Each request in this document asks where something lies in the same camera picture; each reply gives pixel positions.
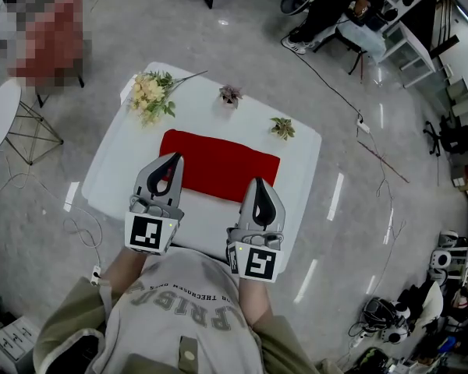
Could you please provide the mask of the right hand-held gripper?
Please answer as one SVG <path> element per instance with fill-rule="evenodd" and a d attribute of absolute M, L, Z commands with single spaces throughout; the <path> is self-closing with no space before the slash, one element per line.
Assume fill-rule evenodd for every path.
<path fill-rule="evenodd" d="M 226 258 L 232 274 L 274 283 L 284 257 L 284 224 L 285 207 L 277 192 L 264 179 L 254 178 L 241 204 L 237 228 L 227 229 Z"/>

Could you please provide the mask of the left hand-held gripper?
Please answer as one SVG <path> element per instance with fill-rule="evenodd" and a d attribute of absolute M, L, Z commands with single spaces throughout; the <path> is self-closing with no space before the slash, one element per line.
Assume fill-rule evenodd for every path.
<path fill-rule="evenodd" d="M 183 156 L 169 153 L 138 173 L 133 189 L 135 196 L 130 198 L 125 215 L 125 247 L 144 254 L 166 254 L 184 217 L 184 212 L 177 207 L 183 170 Z"/>

